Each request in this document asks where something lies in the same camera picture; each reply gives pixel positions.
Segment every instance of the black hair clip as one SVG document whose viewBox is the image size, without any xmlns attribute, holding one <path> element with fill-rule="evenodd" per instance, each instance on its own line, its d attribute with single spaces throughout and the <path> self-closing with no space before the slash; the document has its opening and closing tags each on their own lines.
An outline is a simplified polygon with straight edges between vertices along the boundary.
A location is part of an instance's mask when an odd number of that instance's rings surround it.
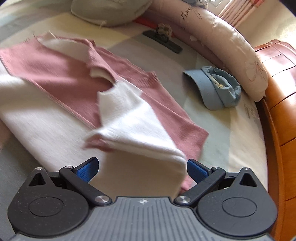
<svg viewBox="0 0 296 241">
<path fill-rule="evenodd" d="M 163 46 L 172 50 L 174 53 L 180 53 L 183 50 L 183 48 L 181 48 L 179 45 L 175 44 L 170 40 L 172 34 L 173 30 L 170 27 L 170 25 L 164 23 L 160 23 L 157 26 L 156 31 L 148 30 L 143 32 L 143 35 L 159 42 Z"/>
</svg>

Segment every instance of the blue cap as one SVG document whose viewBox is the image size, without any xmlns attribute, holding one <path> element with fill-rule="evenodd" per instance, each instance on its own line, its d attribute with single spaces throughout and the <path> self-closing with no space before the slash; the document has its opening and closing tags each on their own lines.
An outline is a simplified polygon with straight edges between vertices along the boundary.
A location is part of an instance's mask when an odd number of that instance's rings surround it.
<svg viewBox="0 0 296 241">
<path fill-rule="evenodd" d="M 224 70 L 212 66 L 184 71 L 200 90 L 202 100 L 209 110 L 236 106 L 240 100 L 241 87 L 237 80 Z"/>
</svg>

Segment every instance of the gray gripper base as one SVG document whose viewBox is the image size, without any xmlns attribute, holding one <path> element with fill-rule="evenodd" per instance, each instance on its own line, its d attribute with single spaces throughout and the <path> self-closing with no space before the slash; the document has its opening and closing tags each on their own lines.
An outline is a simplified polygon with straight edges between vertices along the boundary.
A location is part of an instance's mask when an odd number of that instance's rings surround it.
<svg viewBox="0 0 296 241">
<path fill-rule="evenodd" d="M 11 241 L 37 241 L 21 234 Z M 48 241 L 229 241 L 207 230 L 187 207 L 168 198 L 119 197 L 107 207 L 96 207 L 73 231 Z M 272 241 L 268 235 L 254 241 Z"/>
</svg>

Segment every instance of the pink pillow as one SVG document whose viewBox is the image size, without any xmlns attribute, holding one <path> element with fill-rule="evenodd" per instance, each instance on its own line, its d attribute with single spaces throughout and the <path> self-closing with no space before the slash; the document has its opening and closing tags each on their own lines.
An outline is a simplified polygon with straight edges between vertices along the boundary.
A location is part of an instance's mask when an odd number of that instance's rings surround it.
<svg viewBox="0 0 296 241">
<path fill-rule="evenodd" d="M 265 68 L 234 27 L 211 12 L 181 0 L 153 0 L 149 9 L 178 24 L 212 50 L 254 101 L 265 96 L 268 87 Z"/>
</svg>

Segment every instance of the blue gripper pad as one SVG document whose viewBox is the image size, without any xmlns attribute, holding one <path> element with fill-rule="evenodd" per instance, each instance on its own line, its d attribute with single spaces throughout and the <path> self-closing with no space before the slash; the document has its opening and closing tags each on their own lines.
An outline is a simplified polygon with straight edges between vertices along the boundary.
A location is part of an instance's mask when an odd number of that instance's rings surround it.
<svg viewBox="0 0 296 241">
<path fill-rule="evenodd" d="M 207 168 L 194 159 L 188 160 L 187 172 L 196 183 L 201 182 L 212 173 L 211 169 Z"/>
<path fill-rule="evenodd" d="M 99 161 L 97 158 L 93 158 L 86 165 L 78 169 L 76 175 L 88 183 L 98 173 L 98 170 Z"/>
</svg>

